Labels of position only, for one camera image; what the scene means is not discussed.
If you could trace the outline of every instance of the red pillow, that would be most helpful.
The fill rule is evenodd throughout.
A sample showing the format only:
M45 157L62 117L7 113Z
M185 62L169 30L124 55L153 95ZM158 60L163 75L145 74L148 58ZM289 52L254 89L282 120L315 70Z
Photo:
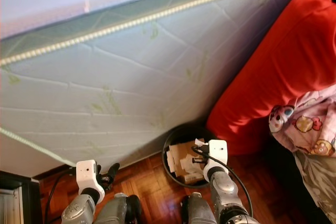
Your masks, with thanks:
M260 150L267 116L308 91L336 83L336 4L292 0L213 108L207 128L230 155Z

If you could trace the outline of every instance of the wooden floor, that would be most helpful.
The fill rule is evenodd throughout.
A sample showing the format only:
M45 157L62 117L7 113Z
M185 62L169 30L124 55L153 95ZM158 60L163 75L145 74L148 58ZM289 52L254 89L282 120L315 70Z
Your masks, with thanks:
M244 182L252 199L255 218L262 224L305 224L305 218L293 205L290 195L278 184L260 155L229 158L229 166ZM44 213L47 198L57 175L40 181L41 205ZM180 201L193 191L202 193L211 207L210 190L193 190L182 187L165 173L161 154L154 155L118 172L113 188L97 206L97 213L115 193L139 196L143 208L143 223L181 223ZM50 203L48 219L60 216L67 205L77 196L74 177L66 175L57 185ZM247 208L243 191L239 196Z

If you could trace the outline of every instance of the black trash bin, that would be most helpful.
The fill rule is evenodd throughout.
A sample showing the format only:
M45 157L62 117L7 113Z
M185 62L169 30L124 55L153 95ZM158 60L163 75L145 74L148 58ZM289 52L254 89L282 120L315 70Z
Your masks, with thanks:
M189 141L195 140L195 138L204 138L204 141L207 143L211 139L216 139L215 135L208 131L206 128L199 125L190 125L184 124L174 128L171 133L168 135L166 142L164 143L162 149L162 162L164 169L168 173L168 175L178 184L189 187L189 188L202 188L208 185L206 180L198 181L193 185L186 185L179 180L177 180L174 173L171 173L169 170L168 162L167 162L167 151L169 150L170 145L185 143Z

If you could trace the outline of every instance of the red cushion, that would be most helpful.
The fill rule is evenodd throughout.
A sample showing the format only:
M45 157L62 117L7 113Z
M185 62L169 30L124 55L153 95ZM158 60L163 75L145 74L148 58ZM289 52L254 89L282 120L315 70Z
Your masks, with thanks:
M336 4L292 0L213 108L207 128L230 155L260 150L275 105L336 83Z

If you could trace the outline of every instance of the cartoon print fabric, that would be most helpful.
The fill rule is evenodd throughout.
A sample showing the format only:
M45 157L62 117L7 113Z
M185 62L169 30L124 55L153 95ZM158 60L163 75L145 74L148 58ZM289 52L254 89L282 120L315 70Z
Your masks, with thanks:
M336 85L275 106L269 128L292 152L336 157Z

